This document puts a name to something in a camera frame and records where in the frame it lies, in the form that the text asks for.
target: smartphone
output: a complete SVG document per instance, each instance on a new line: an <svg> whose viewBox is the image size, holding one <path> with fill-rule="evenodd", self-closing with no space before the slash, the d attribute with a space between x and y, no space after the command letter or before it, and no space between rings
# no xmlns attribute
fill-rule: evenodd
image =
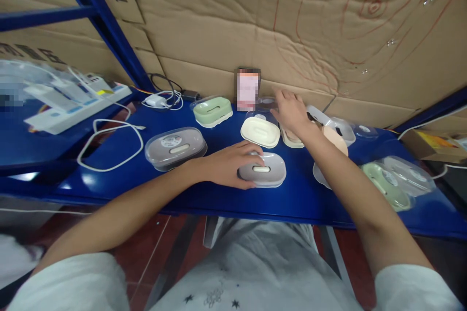
<svg viewBox="0 0 467 311"><path fill-rule="evenodd" d="M235 80L237 110L255 110L261 84L261 70L239 67L235 71Z"/></svg>

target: white shirt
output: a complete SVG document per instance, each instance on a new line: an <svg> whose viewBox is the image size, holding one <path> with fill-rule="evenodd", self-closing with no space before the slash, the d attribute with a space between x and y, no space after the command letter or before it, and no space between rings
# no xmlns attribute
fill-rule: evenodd
<svg viewBox="0 0 467 311"><path fill-rule="evenodd" d="M225 220L208 257L151 309L362 310L320 257L310 225ZM463 307L435 271L395 265L375 280L375 310ZM8 311L127 311L125 276L107 253L57 262L30 278Z"/></svg>

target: black cable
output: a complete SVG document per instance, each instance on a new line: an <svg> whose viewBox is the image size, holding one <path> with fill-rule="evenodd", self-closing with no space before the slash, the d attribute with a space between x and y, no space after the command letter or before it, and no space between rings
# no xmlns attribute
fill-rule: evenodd
<svg viewBox="0 0 467 311"><path fill-rule="evenodd" d="M163 109L162 111L167 111L167 110L172 109L172 107L177 104L176 103L177 99L176 99L176 95L175 95L175 89L174 89L174 86L172 85L172 83L174 83L175 85L178 86L178 88L180 89L180 94L182 94L185 90L179 84L177 84L173 80L170 80L165 75L162 75L162 74L159 74L159 73L148 73L147 76L149 77L149 79L151 79L151 82L154 85L154 87L159 91L164 91L164 90L157 86L157 84L154 82L154 77L165 79L169 83L170 88L172 89L172 98L174 99L174 102L167 109Z"/></svg>

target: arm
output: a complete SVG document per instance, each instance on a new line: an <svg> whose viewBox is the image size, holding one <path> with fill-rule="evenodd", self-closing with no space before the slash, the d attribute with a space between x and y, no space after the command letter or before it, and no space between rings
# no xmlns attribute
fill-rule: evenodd
<svg viewBox="0 0 467 311"><path fill-rule="evenodd" d="M276 92L277 120L295 133L357 227L373 276L396 264L433 268L405 225L366 175L326 137L306 114L300 96Z"/></svg>
<svg viewBox="0 0 467 311"><path fill-rule="evenodd" d="M204 158L192 159L146 182L100 208L64 233L47 251L33 274L63 259L119 246L153 215L188 187L201 181L249 189L252 181L237 177L239 167L264 161L260 146L243 141Z"/></svg>

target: power strip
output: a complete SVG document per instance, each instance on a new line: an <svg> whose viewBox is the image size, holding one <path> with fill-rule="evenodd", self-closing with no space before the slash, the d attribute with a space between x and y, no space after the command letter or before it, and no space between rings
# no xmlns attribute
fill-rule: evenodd
<svg viewBox="0 0 467 311"><path fill-rule="evenodd" d="M117 102L122 98L131 95L130 88L122 84L117 84L112 91L113 94L106 95L106 98L92 99L85 105L68 111L68 113L51 108L45 112L25 119L24 121L38 131L46 131L52 135L58 135L84 119L89 118L97 112L109 107L112 105L112 102Z"/></svg>

